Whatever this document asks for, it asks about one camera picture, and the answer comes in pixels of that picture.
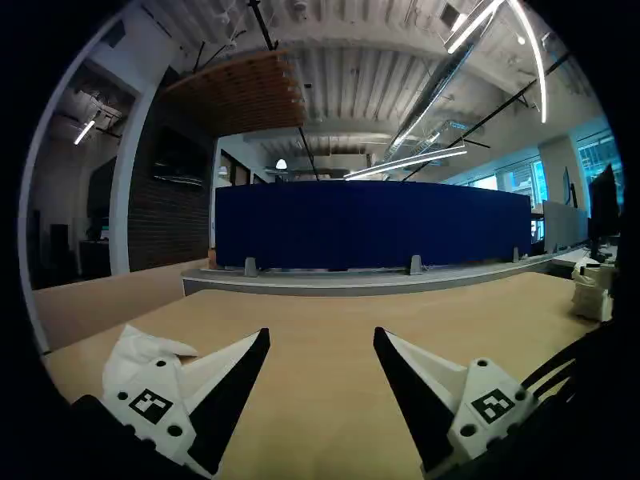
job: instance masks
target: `blue cubicle divider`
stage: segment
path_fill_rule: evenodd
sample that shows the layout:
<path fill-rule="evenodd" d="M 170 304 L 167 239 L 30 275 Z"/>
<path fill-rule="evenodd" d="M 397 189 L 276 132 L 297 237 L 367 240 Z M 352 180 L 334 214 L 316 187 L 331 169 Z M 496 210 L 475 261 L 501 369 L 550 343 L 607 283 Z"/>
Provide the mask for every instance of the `blue cubicle divider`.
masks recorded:
<path fill-rule="evenodd" d="M 511 259 L 531 244 L 529 197 L 418 182 L 288 182 L 216 189 L 217 262 L 258 268 Z"/>

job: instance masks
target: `crumpled paper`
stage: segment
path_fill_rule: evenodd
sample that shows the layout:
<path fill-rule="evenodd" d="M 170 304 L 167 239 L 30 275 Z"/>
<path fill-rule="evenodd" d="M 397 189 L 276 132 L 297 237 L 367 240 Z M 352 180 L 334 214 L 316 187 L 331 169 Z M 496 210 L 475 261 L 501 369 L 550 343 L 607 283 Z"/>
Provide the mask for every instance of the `crumpled paper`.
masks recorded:
<path fill-rule="evenodd" d="M 127 383 L 149 362 L 172 354 L 184 357 L 198 356 L 198 352 L 192 346 L 168 338 L 154 337 L 126 325 L 102 371 L 104 395 Z"/>

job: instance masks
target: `linear led light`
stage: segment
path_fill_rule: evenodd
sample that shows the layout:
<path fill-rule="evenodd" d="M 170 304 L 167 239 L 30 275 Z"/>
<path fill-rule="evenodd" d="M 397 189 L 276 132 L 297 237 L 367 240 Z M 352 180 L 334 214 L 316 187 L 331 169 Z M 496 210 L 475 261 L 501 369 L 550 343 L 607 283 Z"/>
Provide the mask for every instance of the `linear led light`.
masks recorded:
<path fill-rule="evenodd" d="M 540 46 L 538 45 L 538 40 L 535 37 L 534 29 L 531 26 L 529 19 L 526 17 L 525 11 L 522 8 L 522 5 L 520 5 L 520 2 L 518 0 L 508 0 L 508 1 L 511 8 L 514 9 L 514 12 L 518 17 L 518 20 L 522 24 L 522 28 L 525 29 L 526 36 L 529 37 L 529 43 L 531 44 L 531 48 L 534 49 L 535 65 L 536 65 L 536 68 L 538 69 L 538 83 L 540 84 L 540 99 L 541 99 L 540 103 L 542 104 L 541 122 L 545 123 L 546 122 L 546 79 L 545 79 L 544 65 L 542 64 L 542 56 L 540 55 Z"/>
<path fill-rule="evenodd" d="M 467 26 L 462 28 L 458 25 L 458 28 L 451 34 L 451 36 L 445 42 L 445 48 L 447 53 L 452 54 L 455 52 L 462 43 L 468 39 L 475 29 L 477 29 L 505 0 L 483 0 L 480 2 L 463 23 L 467 23 Z"/>
<path fill-rule="evenodd" d="M 363 177 L 368 177 L 369 175 L 381 174 L 382 172 L 386 172 L 388 170 L 394 170 L 396 168 L 402 168 L 409 165 L 416 165 L 417 163 L 430 162 L 431 160 L 438 160 L 439 158 L 464 155 L 465 153 L 466 150 L 464 146 L 455 146 L 453 148 L 446 148 L 444 150 L 438 150 L 435 152 L 430 152 L 428 154 L 415 155 L 408 158 L 401 158 L 400 160 L 395 160 L 393 162 L 383 163 L 382 165 L 365 168 L 364 170 L 359 170 L 357 172 L 353 172 L 352 174 L 345 175 L 344 179 L 358 180 Z"/>
<path fill-rule="evenodd" d="M 455 19 L 454 25 L 451 27 L 451 32 L 455 32 L 458 28 L 460 28 L 460 25 L 462 25 L 465 20 L 466 20 L 467 15 L 466 14 L 459 14 L 458 18 Z"/>
<path fill-rule="evenodd" d="M 468 25 L 459 25 L 456 31 L 454 31 L 447 39 L 445 42 L 446 51 L 449 54 L 455 52 L 460 45 L 468 39 L 469 35 L 471 35 L 474 30 L 489 17 L 489 15 L 494 13 L 503 2 L 508 2 L 510 7 L 514 10 L 516 17 L 518 17 L 518 20 L 522 24 L 522 28 L 525 29 L 526 36 L 529 37 L 529 43 L 534 51 L 536 70 L 538 71 L 538 83 L 540 84 L 540 103 L 542 105 L 542 117 L 540 121 L 542 123 L 546 123 L 546 80 L 544 65 L 542 64 L 542 55 L 540 54 L 540 46 L 535 37 L 534 29 L 518 0 L 483 0 L 480 2 L 463 22 Z M 524 45 L 524 38 L 522 38 L 522 40 L 521 38 L 518 38 L 518 43 L 520 43 L 520 45 Z"/>
<path fill-rule="evenodd" d="M 86 135 L 86 132 L 88 132 L 89 130 L 91 130 L 91 127 L 95 125 L 95 120 L 91 120 L 89 123 L 86 124 L 85 128 L 82 130 L 82 132 L 80 132 L 80 135 L 78 135 L 78 138 L 76 138 L 74 140 L 74 145 L 77 145 L 80 143 L 80 141 L 84 138 L 84 136 Z"/>

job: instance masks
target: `wooden ceiling panel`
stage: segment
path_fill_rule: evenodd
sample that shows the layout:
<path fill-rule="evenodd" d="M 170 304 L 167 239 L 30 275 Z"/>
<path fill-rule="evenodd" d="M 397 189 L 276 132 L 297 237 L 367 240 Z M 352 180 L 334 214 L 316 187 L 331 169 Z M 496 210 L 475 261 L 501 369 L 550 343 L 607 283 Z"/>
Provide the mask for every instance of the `wooden ceiling panel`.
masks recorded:
<path fill-rule="evenodd" d="M 285 53 L 261 52 L 212 66 L 167 87 L 162 99 L 215 137 L 302 126 L 304 106 Z"/>

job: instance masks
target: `wooden table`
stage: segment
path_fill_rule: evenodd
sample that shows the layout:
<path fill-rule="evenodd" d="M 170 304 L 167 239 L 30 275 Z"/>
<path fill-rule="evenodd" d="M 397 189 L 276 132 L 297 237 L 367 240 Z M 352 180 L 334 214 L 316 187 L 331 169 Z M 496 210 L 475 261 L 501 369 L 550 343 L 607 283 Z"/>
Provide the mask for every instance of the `wooden table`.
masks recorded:
<path fill-rule="evenodd" d="M 372 346 L 383 326 L 454 362 L 487 356 L 523 379 L 592 328 L 569 315 L 573 283 L 524 273 L 418 294 L 305 298 L 204 290 L 137 328 L 218 350 L 263 326 L 271 350 L 222 459 L 222 478 L 421 478 L 420 458 Z M 53 352 L 71 401 L 102 394 L 122 326 Z"/>

